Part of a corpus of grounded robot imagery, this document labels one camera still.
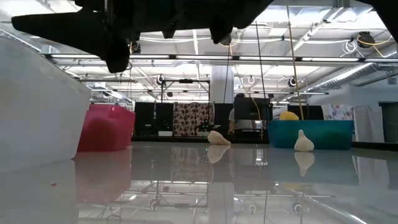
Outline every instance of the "white plastic bin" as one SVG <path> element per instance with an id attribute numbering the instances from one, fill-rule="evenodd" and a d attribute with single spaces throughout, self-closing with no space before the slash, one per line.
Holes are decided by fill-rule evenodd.
<path id="1" fill-rule="evenodd" d="M 0 37 L 0 172 L 71 159 L 90 93 L 37 52 Z"/>

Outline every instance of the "pink plastic bin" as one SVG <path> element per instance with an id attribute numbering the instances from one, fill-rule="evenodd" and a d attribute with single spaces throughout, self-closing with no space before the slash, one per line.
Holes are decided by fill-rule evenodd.
<path id="1" fill-rule="evenodd" d="M 78 152 L 117 151 L 130 146 L 136 114 L 117 105 L 90 105 Z"/>

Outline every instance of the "person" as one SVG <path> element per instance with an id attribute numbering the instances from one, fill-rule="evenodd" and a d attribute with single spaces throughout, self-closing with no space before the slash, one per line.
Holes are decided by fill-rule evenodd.
<path id="1" fill-rule="evenodd" d="M 243 93 L 238 93 L 235 98 L 245 97 Z M 253 120 L 235 120 L 235 108 L 232 108 L 231 112 L 229 113 L 229 131 L 228 134 L 234 134 L 236 129 L 257 129 L 256 122 Z"/>

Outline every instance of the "ceiling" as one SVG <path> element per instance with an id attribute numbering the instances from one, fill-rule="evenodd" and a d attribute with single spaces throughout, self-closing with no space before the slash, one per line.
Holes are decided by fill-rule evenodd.
<path id="1" fill-rule="evenodd" d="M 382 51 L 384 48 L 395 44 L 383 22 L 370 6 L 358 4 L 351 1 L 352 8 L 336 9 L 331 7 L 333 1 L 322 0 L 318 6 L 303 6 L 308 1 L 275 1 L 257 19 L 258 36 L 256 24 L 253 23 L 246 29 L 234 29 L 231 33 L 231 51 L 228 47 L 215 45 L 211 40 L 209 30 L 180 30 L 176 31 L 173 39 L 164 39 L 161 32 L 141 34 L 142 54 L 189 54 L 189 55 L 250 55 L 258 56 L 291 56 L 290 35 L 287 26 L 287 10 L 280 2 L 289 2 L 290 19 L 292 23 L 292 40 L 294 42 L 296 57 L 367 57 L 374 55 L 374 48 L 362 49 L 347 46 L 351 37 L 356 38 L 359 31 L 369 31 L 376 41 L 390 40 L 378 46 Z M 23 34 L 14 30 L 11 26 L 11 16 L 53 12 L 73 12 L 79 10 L 73 1 L 67 0 L 3 0 L 0 1 L 0 30 L 12 34 L 15 39 L 24 41 L 39 49 L 42 53 L 59 54 L 84 54 L 84 52 L 71 47 L 61 45 L 39 37 Z M 309 38 L 301 41 L 307 34 Z M 211 77 L 211 62 L 197 61 L 195 63 L 179 63 L 170 60 L 132 60 L 134 64 L 130 70 L 122 74 L 111 74 L 106 66 L 67 66 L 71 60 L 66 60 L 62 69 L 69 74 L 82 78 L 103 80 L 135 80 L 131 82 L 106 82 L 102 83 L 106 88 L 118 90 L 159 89 L 156 78 L 162 74 L 167 79 L 178 80 L 190 78 L 196 80 L 209 80 Z M 329 66 L 311 64 L 309 66 L 298 65 L 297 77 L 306 87 L 324 78 L 330 73 L 341 68 L 341 65 L 331 64 Z M 236 90 L 262 90 L 261 71 L 264 75 L 264 88 L 268 91 L 292 90 L 287 86 L 287 80 L 294 75 L 294 67 L 291 65 L 275 65 L 263 63 L 262 70 L 258 63 L 239 63 L 234 65 L 233 73 L 236 77 Z M 249 83 L 248 78 L 253 78 L 254 83 Z M 205 90 L 197 83 L 185 84 L 174 83 L 169 90 Z M 160 93 L 126 93 L 129 98 L 136 101 L 153 101 L 154 97 L 160 98 Z M 170 100 L 207 100 L 207 93 L 176 93 Z"/>

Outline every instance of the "teal plastic bin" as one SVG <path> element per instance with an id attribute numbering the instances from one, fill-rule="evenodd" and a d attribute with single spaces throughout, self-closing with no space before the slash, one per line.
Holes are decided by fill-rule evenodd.
<path id="1" fill-rule="evenodd" d="M 268 126 L 272 147 L 293 149 L 303 130 L 315 149 L 348 150 L 351 148 L 353 121 L 271 121 Z"/>

